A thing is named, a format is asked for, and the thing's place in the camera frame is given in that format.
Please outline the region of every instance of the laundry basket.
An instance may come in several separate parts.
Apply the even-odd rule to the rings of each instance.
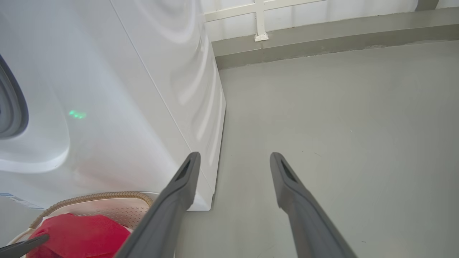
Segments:
[[[72,213],[75,216],[104,215],[134,230],[153,204],[153,200],[140,192],[110,192],[76,197],[45,210],[23,233],[8,245],[27,240],[41,225],[43,218]]]

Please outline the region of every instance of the red cloth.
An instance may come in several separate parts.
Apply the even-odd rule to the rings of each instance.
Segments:
[[[130,232],[103,215],[67,213],[45,220],[30,236],[48,234],[49,240],[27,254],[31,258],[111,258]]]

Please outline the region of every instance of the white washing machine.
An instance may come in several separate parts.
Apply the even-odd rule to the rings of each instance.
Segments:
[[[159,193],[199,151],[211,208],[226,102],[198,1],[2,0],[0,55],[0,195]]]

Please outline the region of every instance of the washing machine side panel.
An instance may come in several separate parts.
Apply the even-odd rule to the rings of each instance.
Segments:
[[[60,166],[35,174],[4,170],[0,192],[43,208],[98,192],[160,192],[190,150],[110,1],[8,1],[0,15],[9,28],[0,31],[2,40],[15,41],[0,44],[1,53],[26,53],[6,58],[24,95],[47,87],[52,96],[39,100],[56,100],[69,139]],[[209,210],[211,201],[201,174],[192,208]]]
[[[112,2],[214,191],[226,102],[199,1]]]

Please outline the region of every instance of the white wall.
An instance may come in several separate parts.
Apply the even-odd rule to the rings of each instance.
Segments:
[[[205,13],[253,3],[253,0],[201,0]],[[414,11],[417,0],[325,0],[265,11],[266,31],[357,17]],[[437,8],[459,6],[459,0],[440,0]],[[253,35],[255,13],[207,22],[211,41]]]

